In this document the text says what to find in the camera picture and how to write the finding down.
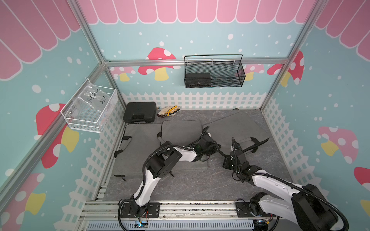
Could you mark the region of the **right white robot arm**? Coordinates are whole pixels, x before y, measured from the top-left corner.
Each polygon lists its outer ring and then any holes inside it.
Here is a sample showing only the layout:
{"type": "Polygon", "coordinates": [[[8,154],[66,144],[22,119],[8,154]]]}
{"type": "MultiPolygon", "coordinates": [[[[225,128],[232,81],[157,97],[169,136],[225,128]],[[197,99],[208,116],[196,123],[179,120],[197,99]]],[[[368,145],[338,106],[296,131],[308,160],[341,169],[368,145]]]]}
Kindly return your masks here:
{"type": "Polygon", "coordinates": [[[268,173],[261,167],[250,165],[244,150],[234,138],[231,139],[231,152],[224,166],[233,171],[234,180],[272,193],[268,195],[260,192],[250,199],[253,216],[273,214],[297,224],[303,231],[329,231],[341,220],[341,229],[349,230],[345,215],[328,202],[315,185],[294,184],[268,173]]]}

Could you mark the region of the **grey laptop bag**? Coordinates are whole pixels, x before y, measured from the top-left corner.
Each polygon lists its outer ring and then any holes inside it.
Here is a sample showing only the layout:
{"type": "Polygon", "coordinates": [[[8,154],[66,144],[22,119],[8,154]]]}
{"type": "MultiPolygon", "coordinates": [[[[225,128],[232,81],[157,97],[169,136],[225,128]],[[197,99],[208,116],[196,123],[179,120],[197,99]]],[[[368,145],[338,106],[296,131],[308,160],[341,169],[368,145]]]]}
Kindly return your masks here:
{"type": "Polygon", "coordinates": [[[221,155],[232,152],[232,138],[241,146],[244,153],[255,152],[258,147],[269,140],[269,135],[257,125],[246,113],[238,112],[231,116],[204,125],[207,132],[221,145],[221,155]]]}
{"type": "MultiPolygon", "coordinates": [[[[185,146],[197,140],[202,133],[202,124],[199,120],[164,121],[157,138],[161,144],[170,141],[172,144],[185,146]]],[[[172,169],[173,175],[196,173],[208,170],[207,162],[179,161],[172,169]]]]}
{"type": "Polygon", "coordinates": [[[160,130],[160,124],[127,125],[112,174],[126,179],[141,177],[143,163],[160,146],[157,138],[160,130]]]}

